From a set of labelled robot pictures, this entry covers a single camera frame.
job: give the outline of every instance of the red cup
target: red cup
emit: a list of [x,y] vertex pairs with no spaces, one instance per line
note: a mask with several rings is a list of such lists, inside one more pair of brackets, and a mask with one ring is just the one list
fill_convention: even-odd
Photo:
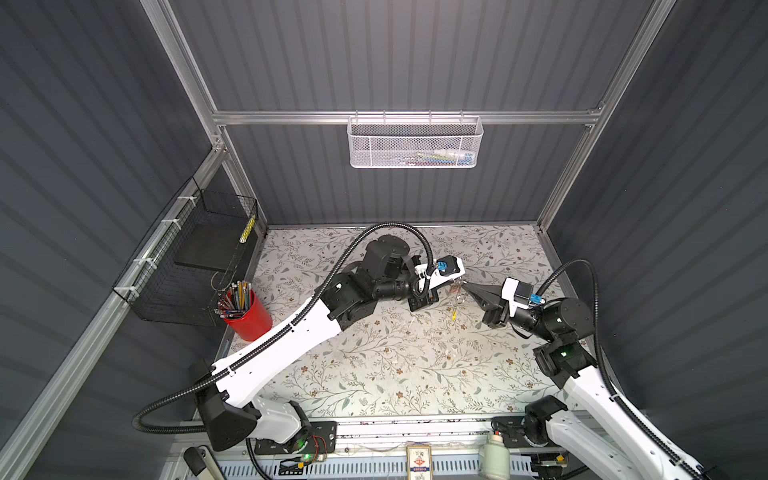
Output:
[[272,329],[272,316],[266,311],[259,298],[250,291],[250,309],[239,319],[224,319],[237,335],[246,342],[253,342]]

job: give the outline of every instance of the gray back wall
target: gray back wall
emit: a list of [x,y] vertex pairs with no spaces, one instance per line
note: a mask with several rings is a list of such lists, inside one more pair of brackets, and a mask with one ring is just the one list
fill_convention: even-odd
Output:
[[627,394],[734,480],[765,478],[766,81],[768,2],[679,1],[550,230]]
[[[650,2],[171,4],[220,110],[470,111],[596,107]],[[487,126],[474,169],[356,170],[343,127],[229,129],[272,225],[535,220],[582,131]]]
[[[139,2],[0,3],[0,445],[209,150]],[[167,446],[127,438],[132,411],[212,348],[127,319],[30,478],[148,478],[137,454]],[[94,458],[123,473],[89,473]]]

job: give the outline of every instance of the table surface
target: table surface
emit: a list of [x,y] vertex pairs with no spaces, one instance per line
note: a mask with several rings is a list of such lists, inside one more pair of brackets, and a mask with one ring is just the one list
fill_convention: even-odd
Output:
[[[539,285],[551,267],[533,226],[426,227],[435,258],[464,260],[464,280],[501,285],[507,276]],[[312,295],[360,229],[271,230],[253,288],[273,324]],[[411,254],[423,254],[410,233]],[[350,256],[362,259],[366,241]],[[371,316],[319,344],[275,376],[261,392],[295,400],[311,417],[519,412],[558,391],[541,374],[533,348],[509,328],[483,325],[482,310],[456,286],[439,289],[440,302],[411,313],[403,300],[382,301]],[[555,282],[549,298],[562,296]],[[230,353],[247,343],[235,335]]]

